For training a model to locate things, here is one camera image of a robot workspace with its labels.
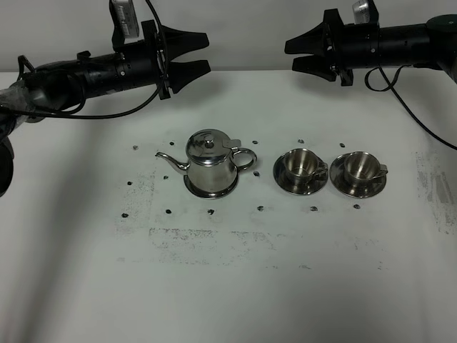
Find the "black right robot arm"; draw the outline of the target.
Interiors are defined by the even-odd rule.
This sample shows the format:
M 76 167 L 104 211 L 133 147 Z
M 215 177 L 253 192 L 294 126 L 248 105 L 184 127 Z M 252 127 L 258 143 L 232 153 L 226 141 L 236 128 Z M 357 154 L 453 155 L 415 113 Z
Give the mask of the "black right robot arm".
M 337 9 L 327 9 L 312 30 L 289 39 L 293 71 L 353 83 L 353 70 L 412 66 L 444 71 L 456 79 L 456 15 L 433 17 L 424 24 L 380 27 L 378 11 L 368 2 L 368 21 L 343 23 Z

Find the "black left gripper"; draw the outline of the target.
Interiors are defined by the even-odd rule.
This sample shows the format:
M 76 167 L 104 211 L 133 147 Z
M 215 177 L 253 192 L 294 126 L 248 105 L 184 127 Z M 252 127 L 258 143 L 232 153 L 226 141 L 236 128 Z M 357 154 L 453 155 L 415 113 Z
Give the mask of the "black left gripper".
M 167 46 L 169 54 L 187 54 L 205 49 L 209 46 L 207 34 L 162 26 L 165 34 L 165 43 L 163 43 L 153 19 L 143 21 L 141 28 L 145 37 L 127 44 L 121 25 L 114 26 L 112 36 L 112 45 L 116 55 L 114 64 L 117 82 L 123 90 L 155 84 L 159 89 L 159 98 L 164 100 L 171 97 L 168 80 L 172 92 L 177 94 L 185 86 L 211 71 L 207 60 L 197 60 L 183 63 L 171 62 L 169 77 L 165 72 L 164 46 Z

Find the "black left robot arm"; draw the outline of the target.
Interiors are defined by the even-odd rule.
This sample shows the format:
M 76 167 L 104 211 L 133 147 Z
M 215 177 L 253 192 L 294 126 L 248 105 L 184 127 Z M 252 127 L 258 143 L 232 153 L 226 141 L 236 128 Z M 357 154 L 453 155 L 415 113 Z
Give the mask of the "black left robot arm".
M 126 44 L 114 32 L 114 52 L 92 57 L 78 53 L 73 61 L 58 61 L 34 68 L 25 56 L 18 58 L 18 79 L 1 90 L 1 193 L 13 179 L 14 151 L 9 135 L 24 122 L 48 116 L 70 117 L 86 100 L 116 92 L 155 85 L 155 96 L 167 99 L 210 72 L 207 60 L 177 62 L 179 56 L 209 46 L 205 33 L 157 28 L 141 24 L 144 38 Z

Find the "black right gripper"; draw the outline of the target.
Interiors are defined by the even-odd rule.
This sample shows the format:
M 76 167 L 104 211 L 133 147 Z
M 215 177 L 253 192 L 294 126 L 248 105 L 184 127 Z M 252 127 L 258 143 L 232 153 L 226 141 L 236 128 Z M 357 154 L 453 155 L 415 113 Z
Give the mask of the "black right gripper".
M 325 54 L 326 38 L 332 51 L 330 65 L 335 66 L 343 86 L 353 84 L 353 70 L 377 65 L 379 24 L 347 24 L 342 22 L 337 9 L 324 11 L 323 23 L 312 30 L 289 39 L 286 54 Z M 292 70 L 334 82 L 336 73 L 323 57 L 310 55 L 293 60 Z

